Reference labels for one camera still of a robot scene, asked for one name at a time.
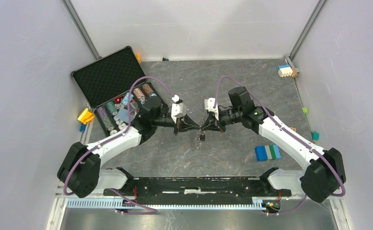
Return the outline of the keys with black tag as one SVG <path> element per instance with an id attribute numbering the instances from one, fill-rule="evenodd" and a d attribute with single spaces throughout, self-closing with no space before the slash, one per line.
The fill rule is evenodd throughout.
<path id="1" fill-rule="evenodd" d="M 201 133 L 199 138 L 200 138 L 200 141 L 205 141 L 205 133 Z"/>

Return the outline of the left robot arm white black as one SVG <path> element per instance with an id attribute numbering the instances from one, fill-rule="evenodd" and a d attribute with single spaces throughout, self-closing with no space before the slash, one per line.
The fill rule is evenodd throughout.
<path id="1" fill-rule="evenodd" d="M 130 194 L 134 183 L 123 170 L 103 170 L 101 166 L 121 152 L 149 140 L 157 127 L 171 127 L 175 134 L 199 130 L 200 126 L 186 112 L 180 99 L 168 107 L 160 98 L 150 97 L 125 129 L 89 145 L 72 144 L 57 172 L 64 184 L 63 193 L 84 198 L 94 190 L 115 188 L 122 195 Z"/>

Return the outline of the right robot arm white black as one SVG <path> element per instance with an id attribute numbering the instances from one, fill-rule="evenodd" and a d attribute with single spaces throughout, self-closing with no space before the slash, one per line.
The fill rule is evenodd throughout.
<path id="1" fill-rule="evenodd" d="M 225 109 L 220 109 L 216 98 L 204 101 L 208 118 L 202 125 L 202 131 L 224 133 L 227 125 L 241 123 L 276 144 L 301 167 L 300 170 L 272 169 L 260 182 L 263 194 L 271 196 L 278 190 L 286 189 L 305 194 L 317 203 L 330 196 L 345 195 L 344 163 L 337 149 L 326 150 L 291 130 L 268 108 L 254 103 L 245 87 L 235 87 L 228 95 L 232 105 Z"/>

